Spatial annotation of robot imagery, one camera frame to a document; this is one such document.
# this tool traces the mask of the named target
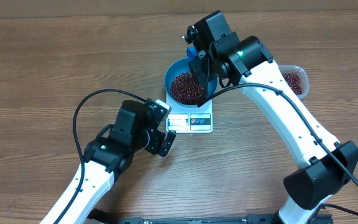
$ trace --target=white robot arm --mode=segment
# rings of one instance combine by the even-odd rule
[[[121,90],[99,90],[88,95],[77,107],[74,115],[73,131],[76,143],[78,139],[75,121],[81,105],[91,96],[106,91],[133,96]],[[138,96],[136,98],[144,104],[132,100],[123,101],[116,123],[102,129],[95,140],[85,147],[84,155],[79,150],[80,159],[84,163],[80,164],[73,180],[41,221],[42,224],[84,223],[95,204],[131,165],[136,150],[145,149],[161,157],[168,154],[176,135],[173,132],[165,135],[157,128],[168,116],[171,107],[160,100],[153,101],[150,98],[143,100]],[[109,130],[108,137],[103,137],[103,134]]]
[[[296,104],[314,131],[328,146],[328,149],[330,151],[336,149],[334,143],[338,142],[338,139],[318,123],[294,92],[292,92],[290,87],[283,80],[283,76],[276,62],[263,62],[251,69],[251,73],[252,75],[247,78],[244,76],[241,77],[239,83],[260,83],[282,90],[291,98],[292,102]],[[313,144],[313,141],[315,141],[314,137],[310,134],[310,131],[296,111],[284,98],[276,95],[273,91],[261,87],[241,88],[241,91],[260,108],[266,118],[271,122],[287,145],[292,159],[299,169],[310,166],[310,159],[312,157],[322,159],[326,156],[326,153],[319,145]],[[323,203],[329,197],[330,195],[320,201],[320,203]],[[291,197],[288,197],[287,202],[280,209],[279,215],[284,223],[306,223],[316,208],[317,207],[311,210],[305,210],[297,205]]]

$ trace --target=digital scale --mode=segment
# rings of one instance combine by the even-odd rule
[[[170,93],[173,79],[189,70],[188,59],[183,58],[172,64],[165,74],[166,104],[172,108],[167,117],[165,127],[167,132],[208,134],[213,130],[212,100],[198,108],[197,105],[184,105],[175,101]],[[208,96],[215,92],[217,85],[217,80],[208,83]]]

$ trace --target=wood grain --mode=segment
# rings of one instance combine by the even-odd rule
[[[0,223],[38,223],[66,189],[79,163],[71,119],[84,96],[118,88],[164,99],[165,71],[185,56],[181,36],[203,16],[0,19]],[[225,16],[240,37],[259,37],[279,64],[303,67],[311,87],[304,104],[340,140],[358,145],[358,11]],[[83,147],[126,99],[103,94],[85,104]],[[283,178],[296,170],[283,141],[238,91],[213,106],[212,134],[178,135],[164,159],[136,154],[96,207],[144,218],[277,211],[287,199]],[[358,190],[348,184],[329,202],[358,210]]]
[[[0,0],[0,19],[358,9],[358,0]]]

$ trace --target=red beans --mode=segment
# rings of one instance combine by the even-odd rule
[[[284,74],[284,79],[296,95],[300,95],[303,93],[301,87],[301,80],[299,79],[299,76],[297,74],[286,73]]]
[[[173,98],[186,105],[196,105],[203,94],[204,87],[198,84],[191,72],[185,72],[175,77],[171,84]]]

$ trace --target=black cable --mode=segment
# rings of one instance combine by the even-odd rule
[[[126,91],[122,91],[122,90],[115,90],[115,89],[104,89],[104,90],[98,90],[95,91],[91,94],[89,94],[88,96],[86,96],[81,103],[77,106],[77,109],[74,112],[74,117],[73,117],[73,135],[74,135],[74,141],[75,141],[75,145],[77,146],[77,150],[78,150],[78,155],[80,156],[80,162],[81,162],[81,178],[80,178],[80,182],[78,183],[77,188],[75,189],[74,195],[72,196],[72,198],[70,199],[70,201],[67,203],[65,209],[63,209],[63,211],[61,212],[61,214],[59,215],[59,217],[57,217],[56,221],[53,224],[58,224],[60,222],[60,220],[63,218],[63,216],[66,214],[66,212],[68,211],[68,209],[70,208],[70,206],[72,205],[72,203],[74,202],[75,198],[78,195],[78,192],[80,192],[81,190],[81,186],[82,183],[84,182],[84,175],[85,175],[85,163],[84,163],[84,157],[82,155],[82,150],[80,147],[80,143],[78,142],[78,136],[77,136],[77,130],[76,130],[76,120],[77,120],[77,115],[78,112],[80,111],[81,106],[85,103],[86,100],[88,100],[89,98],[91,98],[92,96],[99,94],[99,93],[104,93],[104,92],[117,92],[117,93],[122,93],[128,96],[132,96],[140,101],[146,102],[145,99],[134,95],[132,93],[128,93]]]
[[[200,98],[198,99],[198,104],[197,107],[200,107],[199,105],[203,105],[206,97],[207,97],[207,90],[208,90],[208,80],[209,80],[209,58],[205,57],[204,59],[206,60],[206,66],[207,66],[207,72],[206,72],[206,83],[204,85],[204,90],[203,90],[203,94],[200,96]]]
[[[230,80],[226,83],[226,85],[224,85],[223,82],[222,82],[222,79],[221,79],[221,78],[219,79],[219,85],[220,85],[222,88],[227,88],[227,87],[230,86],[230,84],[231,84]]]
[[[216,60],[214,58],[214,54],[212,52],[212,45],[215,43],[215,41],[212,41],[211,43],[209,43],[209,46],[208,46],[208,53],[209,53],[209,57],[211,57],[211,60],[213,63],[216,63]]]
[[[209,43],[209,47],[208,47],[208,53],[209,53],[209,57],[211,58],[212,62],[213,63],[217,63],[217,61],[215,60],[215,57],[214,57],[214,54],[212,52],[212,45],[215,43],[215,41],[212,41],[211,43]],[[231,82],[229,81],[226,85],[223,85],[223,82],[221,79],[219,79],[219,85],[222,87],[222,88],[227,88],[229,87],[231,84]]]
[[[225,93],[227,91],[235,90],[237,88],[244,88],[244,87],[261,87],[261,88],[265,88],[265,89],[274,91],[276,93],[276,95],[281,95],[284,99],[286,99],[288,101],[288,103],[292,106],[292,108],[296,111],[296,113],[299,115],[299,117],[304,122],[306,127],[309,129],[311,135],[316,139],[316,142],[323,148],[323,150],[327,153],[327,155],[332,160],[334,160],[334,162],[352,179],[352,181],[358,187],[358,180],[353,176],[352,173],[350,173],[350,171],[348,171],[348,169],[346,169],[346,167],[342,164],[342,162],[339,161],[339,159],[336,156],[334,156],[334,154],[332,154],[332,152],[324,145],[322,140],[317,136],[317,134],[315,133],[313,128],[310,126],[310,123],[303,116],[302,112],[299,110],[299,108],[296,106],[296,104],[286,94],[284,94],[283,91],[281,91],[279,89],[276,89],[276,88],[274,88],[272,86],[264,85],[264,84],[260,84],[260,83],[245,83],[245,84],[240,84],[240,85],[237,85],[237,86],[232,86],[232,87],[225,88],[225,89],[215,93],[214,95],[208,97],[205,102],[207,102],[209,100],[212,100],[213,98],[215,98],[215,97],[219,96],[220,94],[223,94],[223,93]],[[333,204],[330,204],[330,203],[323,203],[320,206],[321,206],[321,208],[323,208],[323,207],[336,208],[336,209],[341,210],[343,212],[347,212],[347,213],[350,213],[352,215],[358,216],[358,212],[355,212],[355,211],[347,209],[347,208],[340,207],[338,205],[333,205]]]

